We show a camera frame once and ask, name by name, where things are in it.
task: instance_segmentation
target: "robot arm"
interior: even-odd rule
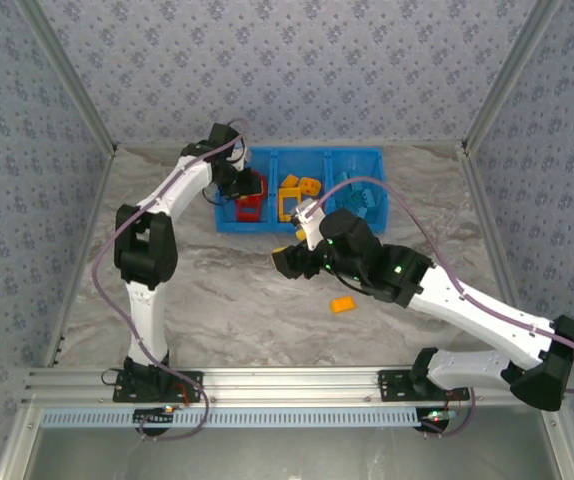
[[[260,179],[245,168],[248,149],[227,149],[220,154],[193,162],[197,156],[220,147],[238,136],[228,125],[215,124],[209,139],[190,144],[182,152],[174,170],[161,185],[136,206],[123,205],[116,215],[116,228],[134,212],[156,200],[138,221],[118,237],[114,264],[127,282],[131,316],[143,342],[158,361],[167,363],[168,348],[164,334],[164,305],[167,281],[178,262],[173,225],[189,202],[210,183],[230,198],[262,193]],[[163,187],[179,171],[178,180],[163,192]],[[132,335],[127,364],[148,366],[151,362]]]
[[[495,349],[475,353],[423,349],[410,373],[417,394],[460,387],[500,388],[536,408],[560,408],[574,360],[571,348],[479,310],[454,288],[442,267],[408,247],[382,245],[367,223],[349,211],[325,216],[318,209],[308,216],[312,208],[314,202],[307,200],[296,207],[292,218],[305,232],[306,243],[272,254],[280,273],[287,278],[311,278],[325,270],[344,283],[356,282],[362,293],[377,300],[446,320]],[[569,317],[551,321],[530,315],[461,285],[495,312],[574,341],[574,320]]]

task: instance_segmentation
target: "wall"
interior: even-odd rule
[[[476,157],[523,305],[574,316],[574,0],[556,13]]]
[[[41,0],[117,143],[466,133],[533,0]]]
[[[0,452],[45,358],[105,154],[11,0],[0,0]]]

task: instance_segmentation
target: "gray marble surface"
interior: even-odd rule
[[[178,149],[119,150],[110,173],[93,245],[70,310],[60,366],[117,366],[129,331],[91,281],[93,257],[114,228],[116,209],[136,203],[163,180]],[[408,199],[460,278],[496,295],[491,267],[455,150],[440,146],[383,148],[388,182]],[[423,314],[356,295],[358,308],[334,315],[329,303],[352,292],[330,275],[287,280],[269,253],[291,235],[226,235],[213,206],[196,197],[175,226],[178,268],[170,281],[166,335],[175,366],[315,366],[409,364],[427,346],[479,350],[484,345]],[[409,218],[390,204],[387,243],[430,253]],[[100,281],[128,308],[125,286],[108,255]]]

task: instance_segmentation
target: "metal frame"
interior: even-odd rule
[[[266,367],[204,368],[205,388],[218,408],[358,408],[378,411],[377,372],[409,367]],[[27,472],[41,419],[51,408],[78,407],[97,412],[123,411],[112,402],[113,388],[100,381],[102,369],[39,368],[31,370],[21,409],[0,461],[0,480],[22,479]],[[106,381],[111,382],[108,372]],[[480,408],[522,406],[509,392],[480,389]],[[142,404],[139,407],[158,404]],[[400,402],[398,407],[435,406],[431,402]],[[555,460],[564,480],[574,479],[574,432],[569,412],[543,414]]]
[[[94,238],[96,221],[98,219],[98,213],[100,212],[102,200],[105,196],[105,188],[107,188],[109,173],[111,172],[111,167],[114,165],[114,156],[114,152],[110,153],[107,160],[105,161],[105,168],[103,169],[102,176],[100,177],[100,183],[98,185],[98,190],[96,191],[96,196],[94,197],[94,203],[92,203],[91,206],[91,214],[89,215],[87,226],[85,227],[85,232],[83,233],[82,246],[78,251],[76,263],[74,263],[74,272],[69,279],[63,304],[58,311],[58,317],[56,317],[56,322],[51,335],[51,341],[49,343],[49,347],[47,348],[47,354],[44,361],[44,364],[49,367],[57,363],[56,356],[60,351],[60,343],[64,339],[63,331],[65,330],[65,323],[69,317],[69,311],[71,310],[71,306],[74,302],[74,299],[76,298],[78,285],[80,285],[80,280],[83,276],[83,272],[85,271],[85,262],[89,256],[89,251],[91,250],[91,241]]]
[[[469,152],[476,152],[480,146],[561,3],[562,0],[537,0],[532,7],[464,138]]]
[[[459,151],[463,175],[472,193],[474,207],[483,229],[483,237],[501,298],[516,306],[518,295],[509,264],[501,247],[498,231],[491,217],[475,162]],[[58,317],[46,364],[52,365],[62,340],[65,320],[89,254],[90,239],[113,165],[108,162],[94,201],[92,215],[84,235],[76,274]],[[377,371],[387,367],[324,368],[206,368],[205,387],[214,407],[370,407],[382,406],[377,386]],[[112,402],[113,390],[100,382],[102,369],[41,368],[31,370],[22,395],[22,405],[0,460],[0,480],[23,478],[27,471],[39,430],[40,419],[50,407],[124,408]],[[486,406],[522,405],[508,392],[477,390],[478,404]],[[400,406],[428,406],[430,402],[403,402]],[[574,479],[574,424],[566,408],[557,413],[543,413],[543,422],[562,478]]]
[[[37,0],[17,0],[16,3],[34,32],[36,40],[45,50],[52,67],[60,77],[60,81],[67,92],[69,92],[74,105],[78,107],[92,135],[106,153],[113,152],[115,145],[109,131],[105,127],[87,90],[85,90],[85,86],[76,73],[74,66],[67,57],[42,7]]]

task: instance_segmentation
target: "orange toy piece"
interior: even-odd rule
[[[315,197],[320,193],[321,183],[315,178],[303,177],[298,184],[304,195]]]
[[[281,188],[294,188],[296,185],[298,185],[298,177],[290,174],[290,175],[287,175],[285,180],[283,180],[283,183],[280,184],[280,187]]]
[[[295,198],[296,205],[303,201],[303,192],[300,188],[279,188],[278,189],[278,221],[289,222],[291,215],[289,212],[285,213],[285,199]]]
[[[356,308],[356,301],[354,297],[340,297],[332,300],[330,306],[332,313],[342,313]]]

